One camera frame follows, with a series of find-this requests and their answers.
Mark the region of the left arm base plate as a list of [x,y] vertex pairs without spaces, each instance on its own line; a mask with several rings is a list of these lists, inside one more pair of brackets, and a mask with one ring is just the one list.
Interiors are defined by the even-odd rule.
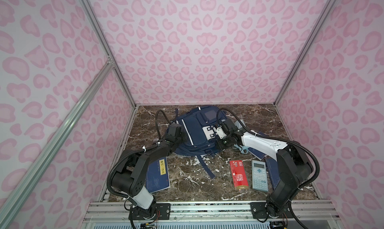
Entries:
[[170,203],[152,203],[148,209],[134,206],[130,211],[129,219],[134,221],[169,220],[171,212]]

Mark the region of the blue book yellow label back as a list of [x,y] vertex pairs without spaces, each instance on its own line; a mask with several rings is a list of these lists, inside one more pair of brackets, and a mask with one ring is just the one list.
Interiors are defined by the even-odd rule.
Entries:
[[251,133],[246,132],[242,136],[242,142],[244,146],[253,148],[260,153],[270,156],[274,159],[276,155],[274,143],[265,137],[268,137],[268,135],[263,133],[256,133],[254,131],[251,131]]

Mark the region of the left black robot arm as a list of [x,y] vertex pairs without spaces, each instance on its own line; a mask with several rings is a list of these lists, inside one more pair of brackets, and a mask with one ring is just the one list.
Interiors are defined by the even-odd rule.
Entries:
[[145,188],[149,165],[174,153],[184,138],[184,126],[170,122],[165,135],[160,136],[152,146],[136,151],[124,150],[107,176],[108,191],[126,198],[135,207],[151,211],[156,203]]

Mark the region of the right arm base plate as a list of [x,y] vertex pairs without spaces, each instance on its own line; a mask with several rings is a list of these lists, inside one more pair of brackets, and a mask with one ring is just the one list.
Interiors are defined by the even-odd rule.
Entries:
[[279,209],[272,204],[268,204],[267,202],[251,202],[250,208],[253,219],[258,219],[262,222],[264,220],[278,219],[281,217],[284,217],[285,219],[294,218],[288,206],[284,206],[282,209]]

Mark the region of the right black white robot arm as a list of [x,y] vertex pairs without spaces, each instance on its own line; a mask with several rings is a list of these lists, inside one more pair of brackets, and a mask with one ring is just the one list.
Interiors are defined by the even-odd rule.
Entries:
[[227,108],[220,108],[216,118],[220,147],[238,145],[253,148],[277,162],[280,181],[262,209],[268,218],[277,218],[291,208],[292,200],[300,189],[319,176],[319,161],[300,143],[251,131]]

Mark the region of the navy blue student backpack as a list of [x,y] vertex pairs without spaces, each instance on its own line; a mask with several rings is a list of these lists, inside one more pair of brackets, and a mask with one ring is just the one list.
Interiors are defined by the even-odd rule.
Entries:
[[209,177],[214,179],[215,175],[202,156],[214,156],[235,145],[226,138],[220,138],[216,133],[219,123],[227,119],[226,113],[217,106],[197,107],[176,117],[174,122],[182,126],[183,142],[175,150],[175,154],[196,157]]

